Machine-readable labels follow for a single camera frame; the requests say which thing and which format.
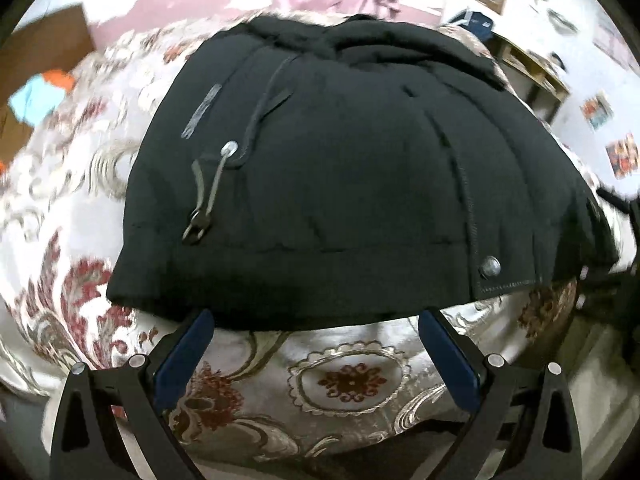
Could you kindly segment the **colourful wall picture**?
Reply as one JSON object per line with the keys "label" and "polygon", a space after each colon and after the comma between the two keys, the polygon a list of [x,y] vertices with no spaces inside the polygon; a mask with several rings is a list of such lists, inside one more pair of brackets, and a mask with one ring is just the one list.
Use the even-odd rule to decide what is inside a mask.
{"label": "colourful wall picture", "polygon": [[611,105],[608,104],[603,93],[597,93],[586,99],[580,106],[580,110],[593,131],[603,127],[613,117]]}
{"label": "colourful wall picture", "polygon": [[639,149],[632,134],[608,144],[605,149],[616,179],[622,180],[638,169]]}

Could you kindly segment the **wooden desk shelf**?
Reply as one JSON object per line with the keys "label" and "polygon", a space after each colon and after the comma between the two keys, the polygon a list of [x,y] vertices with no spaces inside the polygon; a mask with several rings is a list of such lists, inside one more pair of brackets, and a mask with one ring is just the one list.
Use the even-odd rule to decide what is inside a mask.
{"label": "wooden desk shelf", "polygon": [[570,89],[558,77],[551,63],[496,32],[487,47],[516,95],[538,118],[551,124],[561,105],[570,96]]}

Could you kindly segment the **black jacket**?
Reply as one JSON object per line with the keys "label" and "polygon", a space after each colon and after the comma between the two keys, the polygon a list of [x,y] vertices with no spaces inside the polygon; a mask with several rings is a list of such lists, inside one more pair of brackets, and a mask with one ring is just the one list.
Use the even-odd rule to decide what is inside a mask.
{"label": "black jacket", "polygon": [[204,41],[155,112],[107,296],[318,330],[616,261],[586,180],[489,58],[411,24],[263,15]]}

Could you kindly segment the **wooden headboard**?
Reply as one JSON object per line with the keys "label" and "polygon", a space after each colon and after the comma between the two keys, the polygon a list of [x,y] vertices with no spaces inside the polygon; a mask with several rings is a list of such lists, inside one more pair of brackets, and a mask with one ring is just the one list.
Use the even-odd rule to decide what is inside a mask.
{"label": "wooden headboard", "polygon": [[28,142],[32,127],[16,119],[9,97],[31,76],[72,70],[94,50],[81,6],[56,11],[14,32],[1,47],[1,170]]}

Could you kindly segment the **orange blue brown clothes pile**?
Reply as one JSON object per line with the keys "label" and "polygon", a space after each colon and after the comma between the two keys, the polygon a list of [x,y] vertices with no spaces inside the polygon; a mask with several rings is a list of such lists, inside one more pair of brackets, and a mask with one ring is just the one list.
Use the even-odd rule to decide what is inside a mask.
{"label": "orange blue brown clothes pile", "polygon": [[64,70],[47,70],[29,78],[1,104],[1,171],[27,144],[34,129],[75,87],[76,79]]}

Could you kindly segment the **dark blue backpack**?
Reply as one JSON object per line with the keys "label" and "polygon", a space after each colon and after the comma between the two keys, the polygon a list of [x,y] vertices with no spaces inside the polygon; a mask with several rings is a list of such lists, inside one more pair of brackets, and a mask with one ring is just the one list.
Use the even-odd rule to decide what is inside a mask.
{"label": "dark blue backpack", "polygon": [[448,21],[450,25],[457,25],[467,30],[481,42],[486,42],[494,36],[494,20],[482,12],[471,9],[463,10]]}

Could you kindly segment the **floral satin bedspread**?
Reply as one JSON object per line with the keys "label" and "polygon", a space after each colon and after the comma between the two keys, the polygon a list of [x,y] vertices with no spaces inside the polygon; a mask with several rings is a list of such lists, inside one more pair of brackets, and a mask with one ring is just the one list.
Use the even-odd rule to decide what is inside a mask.
{"label": "floral satin bedspread", "polygon": [[[349,19],[261,13],[121,36],[75,67],[72,93],[35,128],[2,176],[1,296],[32,347],[29,362],[54,368],[40,388],[54,388],[79,361],[94,370],[122,365],[152,351],[194,312],[212,313],[200,309],[168,320],[114,304],[107,286],[124,242],[130,172],[164,96],[204,41],[263,15],[320,26]],[[489,58],[515,96],[468,32],[432,30]],[[593,192],[577,158],[544,128]],[[577,278],[443,309],[484,349],[514,359],[538,334],[529,322],[534,305],[562,308],[574,296]],[[318,330],[227,330],[216,324],[186,391],[165,417],[200,460],[260,464],[374,445],[449,407],[420,344],[417,314]]]}

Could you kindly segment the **colourful wall picture lower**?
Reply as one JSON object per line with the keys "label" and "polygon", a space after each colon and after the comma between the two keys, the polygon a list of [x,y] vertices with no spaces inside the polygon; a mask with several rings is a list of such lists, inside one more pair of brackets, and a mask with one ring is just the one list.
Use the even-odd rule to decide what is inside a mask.
{"label": "colourful wall picture lower", "polygon": [[616,179],[622,180],[638,169],[639,149],[632,134],[608,144],[605,149]]}

